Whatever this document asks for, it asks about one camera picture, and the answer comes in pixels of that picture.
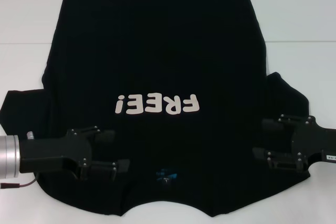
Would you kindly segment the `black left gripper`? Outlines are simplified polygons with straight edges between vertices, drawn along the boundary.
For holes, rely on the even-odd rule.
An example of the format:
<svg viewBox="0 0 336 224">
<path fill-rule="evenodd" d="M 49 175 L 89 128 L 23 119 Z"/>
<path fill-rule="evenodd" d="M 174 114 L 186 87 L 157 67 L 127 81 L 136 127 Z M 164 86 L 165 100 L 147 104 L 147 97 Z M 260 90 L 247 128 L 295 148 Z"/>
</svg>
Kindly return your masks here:
<svg viewBox="0 0 336 224">
<path fill-rule="evenodd" d="M 70 171 L 76 179 L 114 181 L 119 173 L 127 173 L 129 159 L 112 162 L 92 161 L 91 144 L 111 144 L 115 130 L 98 126 L 70 129 L 61 138 L 19 141 L 21 173 Z"/>
</svg>

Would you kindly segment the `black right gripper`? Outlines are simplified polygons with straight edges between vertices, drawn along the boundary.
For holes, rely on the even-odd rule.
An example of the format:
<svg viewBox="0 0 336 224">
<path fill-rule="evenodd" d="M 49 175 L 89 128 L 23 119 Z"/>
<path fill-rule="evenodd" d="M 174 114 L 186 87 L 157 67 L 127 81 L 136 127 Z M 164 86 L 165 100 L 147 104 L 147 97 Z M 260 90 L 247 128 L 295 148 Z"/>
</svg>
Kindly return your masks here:
<svg viewBox="0 0 336 224">
<path fill-rule="evenodd" d="M 270 169 L 303 173 L 317 162 L 336 164 L 336 129 L 319 126 L 316 118 L 281 114 L 275 119 L 263 119 L 264 131 L 294 130 L 291 152 L 283 153 L 254 147 L 254 158 L 267 163 Z"/>
</svg>

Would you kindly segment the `black shirt with FREE print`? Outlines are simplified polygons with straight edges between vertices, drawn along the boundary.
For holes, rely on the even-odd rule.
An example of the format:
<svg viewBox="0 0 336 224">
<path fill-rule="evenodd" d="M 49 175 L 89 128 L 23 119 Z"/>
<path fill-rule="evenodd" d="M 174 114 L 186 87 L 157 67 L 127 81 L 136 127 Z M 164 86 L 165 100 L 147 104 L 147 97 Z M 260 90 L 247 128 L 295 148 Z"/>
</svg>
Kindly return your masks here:
<svg viewBox="0 0 336 224">
<path fill-rule="evenodd" d="M 115 131 L 95 161 L 129 159 L 115 181 L 42 173 L 38 184 L 71 206 L 121 216 L 153 201 L 226 214 L 310 174 L 270 169 L 253 148 L 280 150 L 261 122 L 307 116 L 309 102 L 266 74 L 266 46 L 250 0 L 63 0 L 43 89 L 10 91 L 0 110 L 9 135 L 62 137 Z"/>
</svg>

